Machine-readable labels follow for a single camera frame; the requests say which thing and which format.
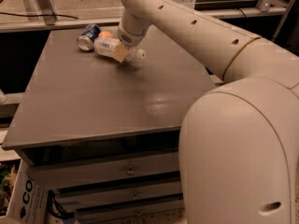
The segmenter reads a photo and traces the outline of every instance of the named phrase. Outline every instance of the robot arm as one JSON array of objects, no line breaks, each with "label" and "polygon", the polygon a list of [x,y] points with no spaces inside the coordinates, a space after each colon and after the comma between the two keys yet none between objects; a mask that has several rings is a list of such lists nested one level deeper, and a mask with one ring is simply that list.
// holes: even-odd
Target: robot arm
[{"label": "robot arm", "polygon": [[188,224],[294,224],[299,58],[171,0],[121,1],[125,45],[153,24],[228,83],[197,100],[181,126]]}]

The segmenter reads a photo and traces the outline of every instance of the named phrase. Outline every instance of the table surface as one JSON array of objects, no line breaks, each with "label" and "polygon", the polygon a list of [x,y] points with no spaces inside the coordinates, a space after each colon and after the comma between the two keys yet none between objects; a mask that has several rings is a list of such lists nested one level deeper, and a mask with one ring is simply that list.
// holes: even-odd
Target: table surface
[{"label": "table surface", "polygon": [[204,66],[156,27],[139,45],[146,58],[127,64],[81,51],[81,32],[50,33],[3,149],[178,130],[215,88]]}]

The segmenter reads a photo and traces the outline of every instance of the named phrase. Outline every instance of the gray table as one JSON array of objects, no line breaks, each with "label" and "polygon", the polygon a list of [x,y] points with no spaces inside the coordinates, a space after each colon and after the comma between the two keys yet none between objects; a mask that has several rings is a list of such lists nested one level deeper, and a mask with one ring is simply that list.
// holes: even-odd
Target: gray table
[{"label": "gray table", "polygon": [[80,33],[50,33],[3,148],[80,223],[182,208],[179,128],[214,88],[206,69],[154,27],[128,64],[81,51]]},{"label": "gray table", "polygon": [[204,66],[155,27],[139,45],[146,59],[128,64],[81,51],[81,31],[50,33],[3,149],[22,155],[25,148],[179,130],[192,103],[214,88]]}]

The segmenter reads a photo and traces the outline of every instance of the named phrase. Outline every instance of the blue can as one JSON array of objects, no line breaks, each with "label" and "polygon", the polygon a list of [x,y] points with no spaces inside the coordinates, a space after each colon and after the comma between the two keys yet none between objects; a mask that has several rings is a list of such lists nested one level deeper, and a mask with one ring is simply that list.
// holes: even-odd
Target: blue can
[{"label": "blue can", "polygon": [[85,27],[83,33],[78,37],[78,46],[85,51],[93,50],[93,41],[99,36],[101,30],[96,24],[89,24]]}]

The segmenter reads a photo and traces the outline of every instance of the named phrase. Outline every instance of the cardboard box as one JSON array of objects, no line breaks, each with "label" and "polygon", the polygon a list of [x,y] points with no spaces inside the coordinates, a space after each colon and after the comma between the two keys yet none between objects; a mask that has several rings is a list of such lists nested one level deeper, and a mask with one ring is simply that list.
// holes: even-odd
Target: cardboard box
[{"label": "cardboard box", "polygon": [[7,214],[0,217],[0,223],[43,224],[47,207],[48,192],[41,189],[27,176],[27,164],[18,159],[18,156],[15,156],[14,153],[10,152],[6,155],[6,152],[1,149],[0,162],[15,162],[16,166],[19,166]]}]

